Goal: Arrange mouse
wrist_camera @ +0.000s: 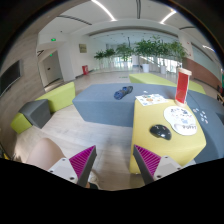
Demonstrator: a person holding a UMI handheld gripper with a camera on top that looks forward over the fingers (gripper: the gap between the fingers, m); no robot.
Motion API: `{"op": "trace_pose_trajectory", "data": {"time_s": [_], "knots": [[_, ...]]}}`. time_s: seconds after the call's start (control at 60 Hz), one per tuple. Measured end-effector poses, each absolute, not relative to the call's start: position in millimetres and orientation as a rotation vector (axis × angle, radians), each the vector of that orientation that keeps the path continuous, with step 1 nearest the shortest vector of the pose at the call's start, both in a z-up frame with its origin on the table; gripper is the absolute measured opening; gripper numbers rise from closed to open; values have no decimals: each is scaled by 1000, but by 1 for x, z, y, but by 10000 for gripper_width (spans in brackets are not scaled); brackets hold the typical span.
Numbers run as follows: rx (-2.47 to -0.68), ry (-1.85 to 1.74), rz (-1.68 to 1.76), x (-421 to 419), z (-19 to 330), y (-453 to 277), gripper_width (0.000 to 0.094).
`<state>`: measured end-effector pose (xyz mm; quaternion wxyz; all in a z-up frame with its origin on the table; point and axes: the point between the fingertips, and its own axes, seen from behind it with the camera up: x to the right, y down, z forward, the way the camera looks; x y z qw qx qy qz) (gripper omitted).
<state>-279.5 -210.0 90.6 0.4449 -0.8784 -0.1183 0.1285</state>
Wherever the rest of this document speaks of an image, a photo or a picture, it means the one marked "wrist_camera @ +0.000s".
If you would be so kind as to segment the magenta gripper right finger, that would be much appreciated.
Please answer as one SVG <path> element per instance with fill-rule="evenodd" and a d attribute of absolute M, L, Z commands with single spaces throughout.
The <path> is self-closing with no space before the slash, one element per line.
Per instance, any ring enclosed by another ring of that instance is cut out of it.
<path fill-rule="evenodd" d="M 133 155 L 146 185 L 182 169 L 171 157 L 159 156 L 138 145 L 134 146 Z"/>

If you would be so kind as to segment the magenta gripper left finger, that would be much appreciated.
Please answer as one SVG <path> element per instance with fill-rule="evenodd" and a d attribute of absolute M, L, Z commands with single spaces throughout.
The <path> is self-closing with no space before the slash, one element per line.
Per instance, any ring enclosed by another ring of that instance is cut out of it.
<path fill-rule="evenodd" d="M 49 169 L 49 172 L 85 187 L 96 156 L 96 146 L 93 145 L 71 158 L 61 158 Z"/>

